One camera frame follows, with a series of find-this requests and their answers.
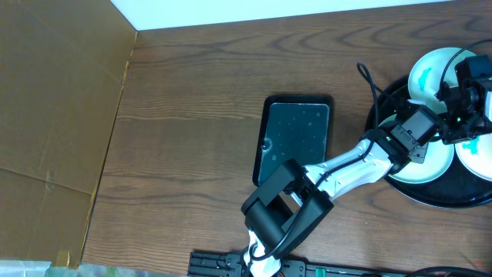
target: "cardboard box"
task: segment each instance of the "cardboard box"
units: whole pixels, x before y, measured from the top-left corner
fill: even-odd
[[[0,2],[0,259],[78,267],[135,37],[109,0]]]

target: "black cable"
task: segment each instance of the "black cable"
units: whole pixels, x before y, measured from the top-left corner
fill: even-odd
[[[487,42],[492,42],[492,38],[491,39],[484,39],[484,40],[481,40],[481,41],[478,41],[478,42],[474,42],[474,43],[468,45],[467,47],[462,48],[460,51],[456,52],[456,54],[454,54],[453,57],[451,57],[451,59],[449,60],[449,62],[447,62],[446,66],[444,67],[443,75],[440,77],[439,91],[438,92],[440,92],[441,89],[443,88],[444,76],[446,75],[446,71],[449,68],[449,66],[451,65],[451,62],[453,62],[454,59],[457,56],[459,56],[461,53],[465,52],[466,50],[472,49],[474,46],[477,46],[477,45],[480,45],[480,44],[483,44],[483,43],[487,43]]]
[[[372,97],[374,98],[374,127],[377,128],[379,126],[379,108],[377,104],[376,85],[372,81],[371,74],[369,73],[369,70],[367,69],[366,65],[363,62],[357,63],[357,70],[362,75],[362,78],[364,78],[369,83],[369,86],[371,87]]]
[[[393,104],[395,104],[395,105],[399,104],[398,100],[395,99],[393,95],[386,93],[384,90],[380,89],[377,85],[374,84],[374,82],[372,81],[372,77],[371,77],[371,75],[368,74],[369,71],[367,70],[366,65],[363,62],[357,63],[357,70],[362,75],[362,78],[364,78],[364,80],[366,80],[366,82],[368,82],[369,85],[371,86],[371,91],[373,91],[373,90],[379,91],[381,93],[381,95],[384,95],[384,96],[386,96],[386,98],[390,99],[393,102]]]
[[[470,277],[492,277],[491,274],[488,274],[485,272],[479,272],[479,271],[473,270],[473,269],[465,269],[465,268],[454,267],[454,266],[434,266],[434,267],[430,267],[430,268],[420,269],[420,270],[417,270],[416,272],[412,272],[411,274],[407,275],[406,277],[418,277],[418,276],[424,276],[424,275],[427,275],[430,273],[436,273],[436,272],[458,273],[458,274],[463,274],[463,275],[467,275]]]
[[[244,268],[244,254],[246,254],[246,251],[248,250],[248,246],[246,246],[243,251],[241,251],[241,256],[239,258],[240,263],[241,263],[241,268]],[[241,277],[249,277],[249,272],[251,271],[251,265],[253,265],[253,261],[250,259],[249,263],[246,265],[246,269],[241,273]]]
[[[367,67],[366,67],[366,65],[364,63],[358,62],[357,63],[357,70],[360,72],[360,74],[362,75],[362,77],[367,80],[367,82],[369,83],[369,86],[371,87],[371,92],[372,92],[372,95],[373,95],[373,98],[374,98],[374,127],[377,128],[377,126],[379,125],[379,108],[378,108],[378,104],[377,104],[376,85],[374,84],[374,82],[372,80],[372,77],[371,77],[371,74],[369,73],[369,70],[367,69]],[[361,156],[357,157],[356,159],[353,159],[353,160],[351,160],[349,162],[345,162],[344,164],[341,164],[339,166],[336,166],[336,167],[328,170],[327,172],[325,172],[318,179],[318,181],[314,185],[313,190],[309,193],[309,195],[307,196],[306,201],[304,201],[304,203],[308,203],[313,198],[314,193],[317,191],[317,189],[319,188],[319,186],[321,185],[321,183],[323,183],[323,181],[326,178],[328,178],[331,174],[333,174],[334,172],[336,172],[339,169],[342,169],[342,168],[344,168],[346,166],[349,166],[349,165],[354,164],[355,162],[359,162],[359,161],[365,159],[367,157],[367,155],[369,155],[369,152],[371,151],[373,144],[374,144],[374,141],[371,141],[370,144],[369,144],[369,146],[367,147],[366,152],[363,155],[361,155]],[[282,245],[285,243],[285,241],[287,240],[287,238],[289,237],[289,235],[291,235],[291,233],[294,231],[295,225],[297,224],[298,220],[301,218],[301,215],[304,213],[304,210],[306,209],[305,207],[306,207],[306,205],[302,205],[299,208],[298,213],[296,214],[296,216],[294,217],[294,220],[292,221],[292,224],[289,226],[289,228],[287,229],[287,231],[285,232],[285,234],[282,236],[282,239],[268,253],[266,253],[266,254],[264,254],[262,256],[259,256],[259,257],[255,257],[253,255],[253,251],[256,248],[256,244],[252,245],[249,248],[250,261],[263,261],[264,259],[268,259],[272,255],[276,254],[277,251],[279,250],[279,248],[282,247]]]

